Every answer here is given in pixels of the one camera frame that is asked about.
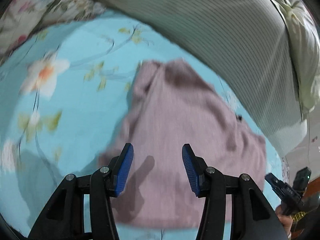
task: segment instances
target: blue gripper pad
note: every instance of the blue gripper pad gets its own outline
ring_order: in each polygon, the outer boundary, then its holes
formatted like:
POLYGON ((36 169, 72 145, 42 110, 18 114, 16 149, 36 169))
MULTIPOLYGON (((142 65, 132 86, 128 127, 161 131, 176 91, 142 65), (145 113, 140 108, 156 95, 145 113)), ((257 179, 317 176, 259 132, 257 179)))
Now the blue gripper pad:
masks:
POLYGON ((121 154, 125 154, 122 164, 119 168, 117 179, 116 179, 116 185, 115 185, 115 195, 119 196, 120 193, 124 190, 125 183, 128 178, 128 174, 130 171, 130 167, 133 160, 133 146, 132 144, 128 144, 127 151, 122 152, 121 154))
POLYGON ((186 172, 187 172, 191 190, 196 194, 196 196, 199 196, 200 194, 199 176, 196 173, 195 168, 193 167, 188 150, 185 146, 182 147, 182 160, 183 160, 184 168, 186 169, 186 172))

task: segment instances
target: floral pillowcase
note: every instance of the floral pillowcase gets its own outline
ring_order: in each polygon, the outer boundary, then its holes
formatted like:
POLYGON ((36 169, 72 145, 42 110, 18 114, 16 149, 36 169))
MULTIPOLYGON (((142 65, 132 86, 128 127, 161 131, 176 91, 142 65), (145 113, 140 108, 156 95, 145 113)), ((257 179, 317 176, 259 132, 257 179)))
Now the floral pillowcase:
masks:
POLYGON ((90 19, 104 10, 92 0, 13 0, 0 19, 0 57, 42 27, 90 19))

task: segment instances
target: white wall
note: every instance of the white wall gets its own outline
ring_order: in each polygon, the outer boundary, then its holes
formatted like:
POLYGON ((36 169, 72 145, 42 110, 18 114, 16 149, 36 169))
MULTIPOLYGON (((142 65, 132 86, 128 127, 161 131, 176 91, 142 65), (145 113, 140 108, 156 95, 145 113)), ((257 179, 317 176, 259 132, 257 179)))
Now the white wall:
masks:
POLYGON ((304 140, 286 155, 290 168, 290 183, 292 185, 298 170, 308 166, 311 169, 311 180, 320 176, 320 106, 310 115, 308 133, 304 140))

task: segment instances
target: blue bedsheet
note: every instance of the blue bedsheet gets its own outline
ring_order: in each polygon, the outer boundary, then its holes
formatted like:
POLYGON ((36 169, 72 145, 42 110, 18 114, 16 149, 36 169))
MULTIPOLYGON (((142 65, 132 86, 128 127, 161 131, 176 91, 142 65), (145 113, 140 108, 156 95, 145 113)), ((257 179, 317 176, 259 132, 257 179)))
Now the blue bedsheet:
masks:
MULTIPOLYGON (((107 11, 92 21, 49 27, 19 48, 0 68, 0 150, 8 150, 4 145, 14 145, 21 160, 15 170, 6 167, 4 160, 1 165, 0 212, 6 221, 28 235, 66 174, 83 176, 95 171, 98 153, 112 141, 128 111, 127 95, 139 63, 177 57, 189 62, 251 129, 261 134, 228 85, 212 70, 149 26, 119 13, 107 11), (27 66, 49 51, 57 51, 57 59, 70 62, 70 67, 57 76, 52 97, 35 91, 22 95, 19 89, 27 77, 27 66), (34 108, 38 109, 33 116, 37 125, 28 130, 34 108)), ((267 172, 281 178, 281 160, 268 141, 267 161, 267 172)), ((264 195, 274 208, 279 204, 268 184, 264 195)), ((85 200, 89 231, 89 203, 85 200)), ((121 240, 194 240, 197 233, 197 229, 117 226, 121 240)), ((224 239, 229 232, 227 223, 224 239)))

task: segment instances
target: pink towel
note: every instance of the pink towel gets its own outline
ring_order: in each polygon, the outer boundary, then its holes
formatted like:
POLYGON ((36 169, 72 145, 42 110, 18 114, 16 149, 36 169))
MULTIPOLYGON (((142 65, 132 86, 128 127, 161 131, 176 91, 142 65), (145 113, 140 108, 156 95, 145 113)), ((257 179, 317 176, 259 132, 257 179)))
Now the pink towel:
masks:
MULTIPOLYGON (((237 120, 186 62, 144 62, 132 93, 120 134, 99 162, 107 165, 126 142, 134 147, 125 191, 112 200, 116 222, 149 228, 199 226, 204 198, 191 191, 181 157, 185 143, 208 166, 236 177, 247 173, 263 189, 265 139, 237 120)), ((230 220, 230 197, 226 208, 230 220)))

